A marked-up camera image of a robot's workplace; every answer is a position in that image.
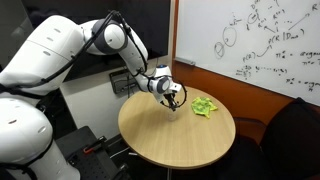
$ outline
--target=wall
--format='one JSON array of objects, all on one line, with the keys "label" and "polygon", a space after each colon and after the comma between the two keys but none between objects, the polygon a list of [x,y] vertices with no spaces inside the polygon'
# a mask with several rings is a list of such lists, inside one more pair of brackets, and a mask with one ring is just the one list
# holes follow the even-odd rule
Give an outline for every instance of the wall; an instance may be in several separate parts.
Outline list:
[{"label": "wall", "polygon": [[0,0],[0,65],[5,68],[33,31],[20,0]]},{"label": "wall", "polygon": [[[176,45],[178,2],[176,0],[173,50]],[[185,85],[203,90],[220,100],[234,117],[256,118],[265,124],[292,100],[290,97],[175,61],[173,75]],[[313,107],[320,112],[320,107]]]},{"label": "wall", "polygon": [[[158,64],[171,65],[173,18],[175,1],[171,1],[170,32],[168,55],[159,58]],[[147,74],[154,70],[157,60],[149,60]],[[88,125],[93,133],[112,138],[119,134],[118,113],[127,99],[127,94],[115,95],[112,91],[109,73],[102,72],[62,84],[60,90],[66,100],[70,113],[78,128]]]}]

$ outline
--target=white wall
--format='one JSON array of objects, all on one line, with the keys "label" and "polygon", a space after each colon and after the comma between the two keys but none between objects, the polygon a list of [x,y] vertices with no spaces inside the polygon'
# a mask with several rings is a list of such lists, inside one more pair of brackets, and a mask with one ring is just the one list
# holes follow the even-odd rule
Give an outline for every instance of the white wall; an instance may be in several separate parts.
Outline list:
[{"label": "white wall", "polygon": [[[174,8],[175,0],[171,0],[168,55],[159,58],[158,64],[171,66]],[[155,59],[148,61],[148,72],[153,71],[156,62]],[[104,135],[108,139],[119,134],[118,113],[127,99],[127,94],[113,93],[109,73],[120,69],[68,81],[61,85],[60,90],[78,128],[88,125],[96,137]]]}]

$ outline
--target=black chair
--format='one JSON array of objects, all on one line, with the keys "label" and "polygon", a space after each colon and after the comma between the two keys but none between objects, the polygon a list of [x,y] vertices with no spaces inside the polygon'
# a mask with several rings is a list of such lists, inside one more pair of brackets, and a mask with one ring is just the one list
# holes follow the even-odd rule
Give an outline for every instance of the black chair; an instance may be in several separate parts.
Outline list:
[{"label": "black chair", "polygon": [[225,180],[320,179],[320,115],[297,98],[273,117],[259,145],[237,135],[213,167],[217,179]]}]

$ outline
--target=floor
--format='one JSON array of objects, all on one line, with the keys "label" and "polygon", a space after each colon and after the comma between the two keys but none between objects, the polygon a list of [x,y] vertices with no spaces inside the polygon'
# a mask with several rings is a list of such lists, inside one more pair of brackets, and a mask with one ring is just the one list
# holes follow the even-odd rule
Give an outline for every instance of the floor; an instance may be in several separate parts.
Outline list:
[{"label": "floor", "polygon": [[[128,146],[118,135],[109,140],[108,153],[117,167],[123,163],[128,165],[128,174],[133,180],[166,180],[168,169],[149,163],[139,156],[129,155],[132,153]],[[172,170],[172,180],[209,180],[214,179],[214,171],[211,166],[194,170]]]}]

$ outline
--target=table leg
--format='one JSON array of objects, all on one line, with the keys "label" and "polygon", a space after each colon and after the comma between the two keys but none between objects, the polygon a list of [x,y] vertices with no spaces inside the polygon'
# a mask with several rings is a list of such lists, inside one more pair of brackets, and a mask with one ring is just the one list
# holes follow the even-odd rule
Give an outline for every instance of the table leg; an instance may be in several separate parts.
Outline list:
[{"label": "table leg", "polygon": [[172,175],[172,169],[171,169],[171,168],[168,168],[167,180],[171,180],[171,175]]}]

